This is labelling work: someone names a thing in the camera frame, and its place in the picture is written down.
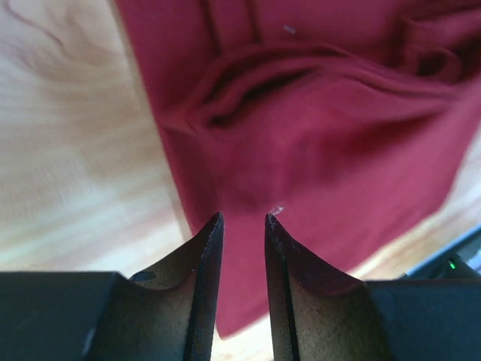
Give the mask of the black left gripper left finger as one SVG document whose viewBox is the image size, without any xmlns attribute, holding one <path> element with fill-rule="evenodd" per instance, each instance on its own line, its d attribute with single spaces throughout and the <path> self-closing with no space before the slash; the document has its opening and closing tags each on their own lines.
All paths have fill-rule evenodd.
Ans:
<svg viewBox="0 0 481 361">
<path fill-rule="evenodd" d="M 126 278 L 2 272 L 3 360 L 209 360 L 224 219 Z"/>
</svg>

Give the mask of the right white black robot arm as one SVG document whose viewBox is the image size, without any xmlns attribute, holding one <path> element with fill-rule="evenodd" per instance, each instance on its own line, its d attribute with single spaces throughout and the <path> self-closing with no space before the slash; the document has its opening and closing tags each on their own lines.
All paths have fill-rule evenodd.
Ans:
<svg viewBox="0 0 481 361">
<path fill-rule="evenodd" d="M 474 227 L 420 264 L 401 279 L 480 278 L 480 226 Z"/>
</svg>

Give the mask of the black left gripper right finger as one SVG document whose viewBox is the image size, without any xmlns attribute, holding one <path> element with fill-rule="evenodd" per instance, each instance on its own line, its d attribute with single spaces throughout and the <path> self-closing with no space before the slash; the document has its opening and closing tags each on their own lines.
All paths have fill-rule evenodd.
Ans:
<svg viewBox="0 0 481 361">
<path fill-rule="evenodd" d="M 276 360 L 478 360 L 480 278 L 361 281 L 265 221 Z"/>
</svg>

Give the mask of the dark red t-shirt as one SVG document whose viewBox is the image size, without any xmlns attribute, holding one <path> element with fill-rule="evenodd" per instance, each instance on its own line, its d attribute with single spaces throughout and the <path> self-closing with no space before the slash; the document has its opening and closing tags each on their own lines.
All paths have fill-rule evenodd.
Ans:
<svg viewBox="0 0 481 361">
<path fill-rule="evenodd" d="M 478 1 L 119 1 L 216 326 L 268 310 L 264 218 L 348 271 L 437 211 L 480 122 Z"/>
</svg>

